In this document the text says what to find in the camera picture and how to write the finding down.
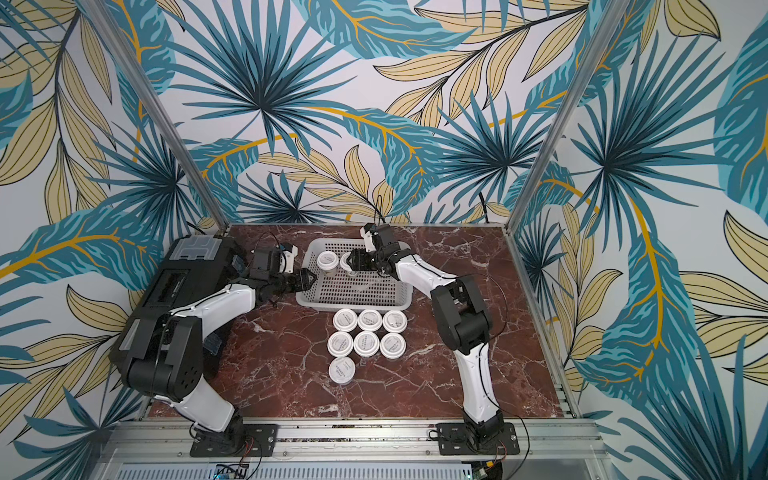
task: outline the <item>metal bracket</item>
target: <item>metal bracket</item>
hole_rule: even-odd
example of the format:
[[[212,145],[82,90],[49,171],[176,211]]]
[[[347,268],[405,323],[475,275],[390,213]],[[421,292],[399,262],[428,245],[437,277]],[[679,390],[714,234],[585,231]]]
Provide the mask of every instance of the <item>metal bracket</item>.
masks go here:
[[[505,423],[498,436],[479,450],[474,450],[467,443],[467,429],[464,423],[438,423],[435,425],[438,433],[436,439],[440,445],[440,455],[493,455],[501,458],[520,453],[515,427]]]
[[[245,436],[253,438],[253,447],[248,454],[249,457],[271,457],[275,449],[275,441],[277,440],[277,424],[247,423],[245,425]],[[240,457],[243,454],[243,450],[240,450],[234,455],[229,455],[220,450],[220,445],[220,443],[202,438],[199,442],[192,443],[190,457]]]

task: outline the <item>white plastic basket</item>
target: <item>white plastic basket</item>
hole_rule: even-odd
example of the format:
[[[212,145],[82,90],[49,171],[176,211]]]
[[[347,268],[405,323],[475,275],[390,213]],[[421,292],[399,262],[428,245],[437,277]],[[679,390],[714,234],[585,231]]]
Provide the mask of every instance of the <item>white plastic basket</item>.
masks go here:
[[[411,306],[413,287],[392,277],[381,277],[377,272],[358,272],[350,278],[341,268],[336,275],[326,276],[317,266],[317,256],[326,250],[341,257],[356,248],[364,248],[362,239],[318,238],[312,240],[304,253],[303,267],[317,275],[317,281],[306,292],[296,294],[301,306],[314,308],[318,312],[335,312],[342,308],[355,310],[405,310]],[[401,248],[410,248],[400,242]]]

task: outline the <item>marble table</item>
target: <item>marble table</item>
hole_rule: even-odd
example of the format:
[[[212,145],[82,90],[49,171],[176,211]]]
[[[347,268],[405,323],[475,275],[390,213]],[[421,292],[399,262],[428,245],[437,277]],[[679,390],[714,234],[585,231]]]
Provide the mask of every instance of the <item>marble table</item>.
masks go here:
[[[489,346],[491,377],[501,407],[524,418],[561,416],[554,386],[525,302],[518,273],[498,227],[396,227],[399,240],[432,265],[450,273],[485,273],[502,286],[508,324]],[[297,245],[296,265],[310,241],[359,238],[359,227],[233,226],[247,250],[267,231]],[[271,237],[264,237],[267,244]],[[496,285],[476,277],[502,331],[504,300]],[[234,320],[217,377],[211,385],[246,417],[461,417],[462,386],[456,361],[440,340],[432,304],[418,290],[406,310],[408,348],[401,359],[354,356],[355,379],[338,386],[328,377],[326,348],[335,330],[331,313],[296,304],[294,295]],[[155,404],[150,416],[175,415]]]

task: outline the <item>white lid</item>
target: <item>white lid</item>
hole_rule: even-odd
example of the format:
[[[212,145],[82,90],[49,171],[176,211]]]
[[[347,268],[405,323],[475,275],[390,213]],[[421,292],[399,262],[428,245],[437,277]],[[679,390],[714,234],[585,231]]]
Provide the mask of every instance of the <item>white lid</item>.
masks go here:
[[[355,337],[355,351],[360,356],[372,356],[379,349],[379,337],[374,332],[360,332]]]
[[[347,356],[352,348],[352,336],[347,332],[334,332],[328,338],[328,351],[333,356]]]
[[[382,316],[375,310],[363,310],[357,317],[357,324],[366,332],[375,332],[382,326]]]
[[[331,380],[341,385],[349,383],[355,376],[355,363],[348,356],[333,359],[328,367],[328,375]]]
[[[321,270],[333,270],[339,265],[339,256],[330,250],[326,250],[317,256],[317,266]]]
[[[357,313],[348,308],[342,308],[333,314],[333,328],[340,332],[351,332],[357,326]]]
[[[349,266],[349,262],[347,260],[351,253],[352,252],[344,253],[341,256],[341,260],[339,261],[339,265],[341,265],[341,270],[344,270],[345,272],[351,272],[352,271],[352,267]]]
[[[390,310],[384,315],[384,330],[392,333],[400,333],[408,326],[406,315],[399,310]]]
[[[387,333],[382,338],[381,346],[382,355],[388,359],[399,358],[406,350],[406,339],[402,338],[399,333]]]

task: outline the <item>cable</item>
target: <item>cable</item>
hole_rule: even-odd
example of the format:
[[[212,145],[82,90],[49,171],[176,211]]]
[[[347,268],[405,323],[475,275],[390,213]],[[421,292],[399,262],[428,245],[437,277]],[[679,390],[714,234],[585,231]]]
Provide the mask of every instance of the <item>cable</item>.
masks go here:
[[[480,350],[478,350],[478,363],[480,363],[479,360],[480,360],[481,354],[482,354],[482,347],[480,347]],[[520,419],[520,423],[523,424],[523,429],[525,429],[525,443],[528,447],[525,450],[525,456],[523,457],[523,461],[520,462],[520,465],[518,465],[518,467],[507,478],[505,478],[505,480],[510,480],[510,478],[514,477],[515,474],[518,472],[518,470],[522,468],[523,464],[525,463],[525,460],[528,458],[528,453],[530,453],[531,451],[531,436],[528,434],[528,427],[525,426],[525,422],[523,421],[523,418],[520,415],[515,415],[514,413],[507,412],[501,406],[499,406],[498,403],[491,400],[491,396],[488,394],[488,390],[485,389],[485,383],[483,382],[483,379],[482,379],[482,373],[480,373],[480,386],[482,387],[482,392],[485,394],[485,398],[488,399],[488,401],[491,404],[493,404],[493,406],[495,406],[497,409],[501,410],[502,412],[506,413],[507,415],[512,415],[513,417],[517,417],[518,419]]]

